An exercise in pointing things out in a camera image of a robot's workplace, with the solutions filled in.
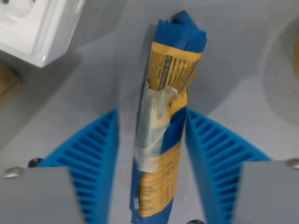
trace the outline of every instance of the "blue silicone ridges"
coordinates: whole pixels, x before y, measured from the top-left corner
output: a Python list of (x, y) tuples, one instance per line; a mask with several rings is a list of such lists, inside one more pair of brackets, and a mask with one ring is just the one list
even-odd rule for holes
[(88, 224), (107, 223), (117, 147), (114, 110), (83, 128), (39, 164), (39, 167), (69, 168)]
[(207, 224), (231, 223), (242, 164), (269, 158), (228, 129), (190, 109), (186, 142)]

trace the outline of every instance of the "white plastic object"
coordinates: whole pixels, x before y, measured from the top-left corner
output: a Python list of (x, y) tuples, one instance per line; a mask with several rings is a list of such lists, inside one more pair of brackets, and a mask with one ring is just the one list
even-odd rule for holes
[(64, 55), (85, 0), (0, 0), (0, 50), (43, 67)]

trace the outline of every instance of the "gray metal plate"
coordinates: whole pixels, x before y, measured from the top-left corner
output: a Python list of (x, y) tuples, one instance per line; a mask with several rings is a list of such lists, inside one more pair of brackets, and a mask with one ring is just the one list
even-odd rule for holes
[(298, 223), (299, 170), (284, 161), (243, 167), (233, 224)]
[(66, 168), (29, 168), (16, 179), (0, 178), (0, 223), (82, 224)]

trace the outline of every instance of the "screw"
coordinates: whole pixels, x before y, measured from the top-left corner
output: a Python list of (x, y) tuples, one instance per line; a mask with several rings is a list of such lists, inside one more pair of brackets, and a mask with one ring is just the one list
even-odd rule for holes
[(36, 167), (43, 161), (41, 158), (34, 158), (28, 162), (28, 168)]
[(14, 179), (19, 176), (22, 176), (25, 172), (25, 169), (22, 167), (11, 167), (4, 170), (4, 178), (5, 179)]
[(187, 224), (205, 224), (205, 223), (201, 220), (194, 219), (194, 220), (189, 221)]
[(299, 169), (299, 158), (288, 159), (286, 164), (292, 169)]

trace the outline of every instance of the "wooden surface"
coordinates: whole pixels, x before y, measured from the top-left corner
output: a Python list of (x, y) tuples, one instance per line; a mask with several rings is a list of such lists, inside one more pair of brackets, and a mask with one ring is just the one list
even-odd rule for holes
[(19, 87), (21, 81), (7, 66), (0, 63), (0, 104)]

